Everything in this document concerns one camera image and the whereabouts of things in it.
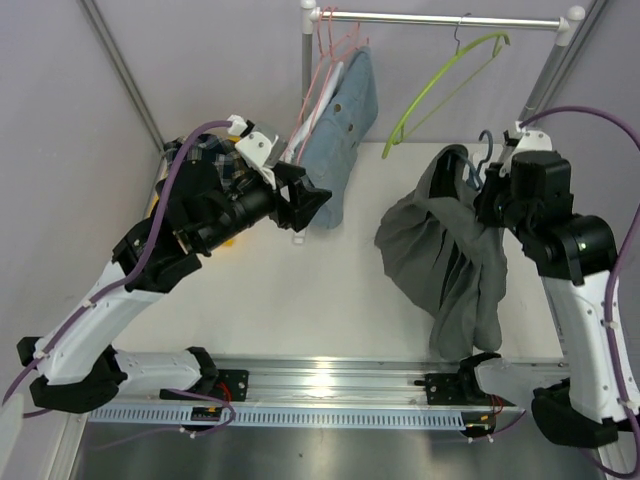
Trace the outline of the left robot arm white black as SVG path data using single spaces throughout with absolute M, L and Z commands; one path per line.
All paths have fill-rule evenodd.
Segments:
M 132 353 L 113 342 L 142 311 L 199 270 L 202 257 L 214 249 L 264 218 L 299 232 L 332 197 L 302 167 L 279 162 L 274 174 L 274 185 L 250 171 L 225 188 L 210 161 L 174 163 L 156 186 L 160 198 L 151 217 L 114 247 L 79 309 L 49 336 L 19 341 L 22 364 L 37 373 L 29 386 L 34 405 L 80 414 L 122 396 L 209 398 L 219 370 L 205 348 Z

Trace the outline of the blue plastic hanger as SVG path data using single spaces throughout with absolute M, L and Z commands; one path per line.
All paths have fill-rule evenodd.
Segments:
M 475 191 L 480 191 L 484 185 L 481 177 L 481 171 L 482 168 L 492 159 L 494 152 L 494 137 L 490 130 L 482 130 L 478 140 L 480 142 L 486 142 L 486 152 L 483 155 L 479 155 L 478 160 L 470 160 L 466 157 L 463 158 L 466 166 L 468 167 L 466 184 Z

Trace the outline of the white skirt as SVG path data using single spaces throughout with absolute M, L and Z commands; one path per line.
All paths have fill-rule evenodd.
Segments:
M 300 156 L 302 147 L 310 137 L 320 116 L 326 110 L 330 100 L 332 99 L 337 87 L 343 77 L 344 63 L 337 62 L 333 64 L 327 72 L 325 82 L 318 96 L 316 104 L 311 109 L 309 116 L 301 123 L 301 125 L 292 134 L 289 144 L 281 155 L 280 160 L 285 163 L 295 163 Z

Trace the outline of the pink wire hanger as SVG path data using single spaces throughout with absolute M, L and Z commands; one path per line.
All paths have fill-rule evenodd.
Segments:
M 355 23 L 344 35 L 335 37 L 332 21 L 318 22 L 311 40 L 311 53 L 317 50 L 318 59 L 312 66 L 309 84 L 303 87 L 301 111 L 297 121 L 297 144 L 294 147 L 294 164 L 301 163 L 302 154 L 334 95 L 348 60 L 361 46 L 368 43 L 360 40 L 360 23 Z
M 301 1 L 302 103 L 285 150 L 288 163 L 298 163 L 302 152 L 336 88 L 342 64 L 336 61 L 329 8 L 316 1 Z

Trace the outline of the light blue denim skirt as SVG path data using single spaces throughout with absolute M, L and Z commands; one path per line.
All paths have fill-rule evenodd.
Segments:
M 371 49 L 355 52 L 325 111 L 319 117 L 301 156 L 301 166 L 317 188 L 331 198 L 311 225 L 331 230 L 344 214 L 344 197 L 358 148 L 378 116 L 378 96 Z

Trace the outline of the grey garment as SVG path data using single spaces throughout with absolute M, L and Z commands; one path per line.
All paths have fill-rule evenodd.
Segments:
M 433 318 L 430 350 L 449 361 L 502 345 L 504 232 L 476 218 L 477 193 L 463 179 L 467 155 L 460 144 L 442 149 L 383 215 L 374 238 L 385 275 Z

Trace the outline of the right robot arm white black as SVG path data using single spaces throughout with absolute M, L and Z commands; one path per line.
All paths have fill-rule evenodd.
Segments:
M 551 383 L 497 353 L 461 361 L 458 395 L 497 396 L 528 410 L 551 443 L 596 449 L 619 438 L 639 413 L 630 369 L 611 357 L 619 319 L 607 284 L 617 259 L 609 225 L 573 210 L 571 165 L 555 151 L 521 151 L 485 171 L 474 207 L 485 226 L 520 242 L 540 277 L 570 373 Z

